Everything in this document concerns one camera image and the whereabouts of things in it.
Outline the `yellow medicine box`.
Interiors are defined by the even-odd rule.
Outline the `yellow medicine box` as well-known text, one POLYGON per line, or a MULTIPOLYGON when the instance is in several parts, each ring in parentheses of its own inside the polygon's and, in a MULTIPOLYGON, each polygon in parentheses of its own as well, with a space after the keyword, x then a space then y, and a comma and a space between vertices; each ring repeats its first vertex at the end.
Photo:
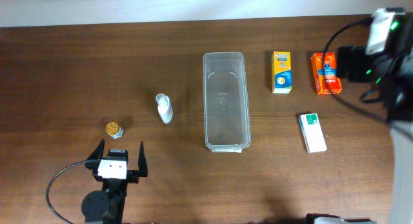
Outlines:
POLYGON ((290 52, 272 53, 272 93, 289 94, 292 90, 292 68, 290 52))

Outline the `orange medicine box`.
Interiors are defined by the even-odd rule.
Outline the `orange medicine box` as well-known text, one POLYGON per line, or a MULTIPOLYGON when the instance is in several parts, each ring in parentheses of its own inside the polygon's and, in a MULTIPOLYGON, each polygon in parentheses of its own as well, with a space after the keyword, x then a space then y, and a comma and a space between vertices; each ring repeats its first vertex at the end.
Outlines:
POLYGON ((322 65, 323 54, 314 53, 311 57, 312 71, 317 95, 339 94, 342 91, 341 80, 336 76, 336 57, 333 52, 325 54, 324 65, 322 65))

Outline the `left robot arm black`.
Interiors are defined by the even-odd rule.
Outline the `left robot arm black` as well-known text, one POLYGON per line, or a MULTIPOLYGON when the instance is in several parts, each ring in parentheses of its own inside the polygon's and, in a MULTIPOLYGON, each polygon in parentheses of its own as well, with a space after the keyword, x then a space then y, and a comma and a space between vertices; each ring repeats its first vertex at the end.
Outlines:
POLYGON ((85 167, 92 171, 96 181, 102 183, 101 190, 85 196, 81 212, 85 223, 121 223, 129 184, 139 183, 148 176, 144 144, 139 146, 138 169, 129 170, 128 151, 111 149, 103 156, 105 141, 101 140, 86 159, 85 167))

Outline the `white green medicine box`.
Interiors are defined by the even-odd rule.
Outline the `white green medicine box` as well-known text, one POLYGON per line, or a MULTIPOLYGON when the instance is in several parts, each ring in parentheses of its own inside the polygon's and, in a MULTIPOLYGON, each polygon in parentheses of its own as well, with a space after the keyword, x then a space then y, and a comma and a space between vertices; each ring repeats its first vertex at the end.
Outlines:
POLYGON ((307 152, 325 152, 327 146, 318 115, 316 113, 302 114, 299 116, 299 124, 305 140, 307 152))

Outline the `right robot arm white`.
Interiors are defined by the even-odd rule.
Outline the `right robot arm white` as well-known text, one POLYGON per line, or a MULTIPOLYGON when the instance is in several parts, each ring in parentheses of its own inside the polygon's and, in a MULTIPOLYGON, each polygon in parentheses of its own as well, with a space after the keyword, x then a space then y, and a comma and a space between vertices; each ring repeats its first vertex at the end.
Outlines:
POLYGON ((370 27, 368 41, 339 47, 336 75, 378 90, 387 117, 357 111, 390 128, 394 180, 388 221, 412 223, 412 16, 402 8, 380 8, 357 24, 370 27))

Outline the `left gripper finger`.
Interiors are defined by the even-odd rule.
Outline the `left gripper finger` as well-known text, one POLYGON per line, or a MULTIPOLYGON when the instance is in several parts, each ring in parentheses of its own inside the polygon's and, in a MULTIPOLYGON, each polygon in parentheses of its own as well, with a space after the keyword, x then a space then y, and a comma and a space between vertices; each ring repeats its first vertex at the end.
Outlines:
POLYGON ((102 139, 96 149, 88 156, 87 160, 100 160, 103 157, 105 141, 102 139))
POLYGON ((148 176, 148 165, 146 162, 143 142, 141 142, 139 146, 139 157, 138 157, 137 165, 138 165, 139 177, 147 177, 148 176))

